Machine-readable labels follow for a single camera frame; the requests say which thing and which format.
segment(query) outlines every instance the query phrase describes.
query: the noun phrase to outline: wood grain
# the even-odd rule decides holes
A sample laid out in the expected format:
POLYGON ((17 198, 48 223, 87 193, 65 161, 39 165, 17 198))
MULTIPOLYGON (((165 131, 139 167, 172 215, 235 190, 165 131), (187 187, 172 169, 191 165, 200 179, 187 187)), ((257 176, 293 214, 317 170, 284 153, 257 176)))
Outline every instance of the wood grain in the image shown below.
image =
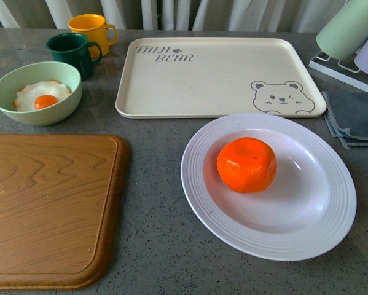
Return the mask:
POLYGON ((0 135, 0 290, 100 278, 128 150, 114 135, 0 135))

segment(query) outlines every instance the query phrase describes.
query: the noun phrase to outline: orange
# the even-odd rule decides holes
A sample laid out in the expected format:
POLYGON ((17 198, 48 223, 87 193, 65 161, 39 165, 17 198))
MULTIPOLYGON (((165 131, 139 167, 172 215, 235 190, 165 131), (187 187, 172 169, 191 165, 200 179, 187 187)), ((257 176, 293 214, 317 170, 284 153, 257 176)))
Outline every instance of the orange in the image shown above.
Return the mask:
POLYGON ((262 192, 271 185, 277 162, 267 143, 257 138, 242 137, 223 147, 216 166, 229 189, 249 193, 262 192))

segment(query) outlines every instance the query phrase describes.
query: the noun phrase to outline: concrete countertop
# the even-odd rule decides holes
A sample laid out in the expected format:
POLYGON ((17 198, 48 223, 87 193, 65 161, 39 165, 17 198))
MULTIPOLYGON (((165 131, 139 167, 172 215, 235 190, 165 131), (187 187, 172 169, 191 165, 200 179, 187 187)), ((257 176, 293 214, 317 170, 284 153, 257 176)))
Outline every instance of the concrete countertop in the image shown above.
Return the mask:
MULTIPOLYGON (((0 28, 0 78, 23 65, 52 61, 46 41, 67 30, 0 28)), ((346 238, 329 252, 298 262, 257 258, 228 246, 191 210, 181 186, 182 154, 212 119, 127 119, 115 99, 128 46, 142 37, 278 37, 307 66, 319 52, 316 34, 119 31, 119 41, 83 81, 82 101, 67 119, 46 127, 19 124, 0 112, 0 133, 115 134, 131 158, 110 265, 79 294, 368 294, 368 147, 343 149, 323 116, 291 119, 339 154, 356 186, 358 208, 346 238)), ((358 90, 308 69, 323 90, 358 90)), ((5 294, 55 294, 54 291, 5 294)))

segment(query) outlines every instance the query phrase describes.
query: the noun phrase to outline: cloth napkin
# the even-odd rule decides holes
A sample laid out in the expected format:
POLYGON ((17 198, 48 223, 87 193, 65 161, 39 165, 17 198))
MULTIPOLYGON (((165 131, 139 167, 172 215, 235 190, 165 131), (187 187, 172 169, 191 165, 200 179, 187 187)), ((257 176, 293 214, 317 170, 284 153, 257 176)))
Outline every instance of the cloth napkin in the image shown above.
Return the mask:
POLYGON ((343 147, 368 146, 368 92, 322 92, 327 103, 324 118, 343 147))

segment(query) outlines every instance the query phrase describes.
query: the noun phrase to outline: cream tray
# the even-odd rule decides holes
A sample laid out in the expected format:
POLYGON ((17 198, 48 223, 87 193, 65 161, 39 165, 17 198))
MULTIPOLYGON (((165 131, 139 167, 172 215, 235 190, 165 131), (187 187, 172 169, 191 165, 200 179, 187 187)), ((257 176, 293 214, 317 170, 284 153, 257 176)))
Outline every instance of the cream tray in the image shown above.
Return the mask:
POLYGON ((316 117, 326 102, 282 39, 150 38, 129 45, 115 107, 132 119, 316 117))

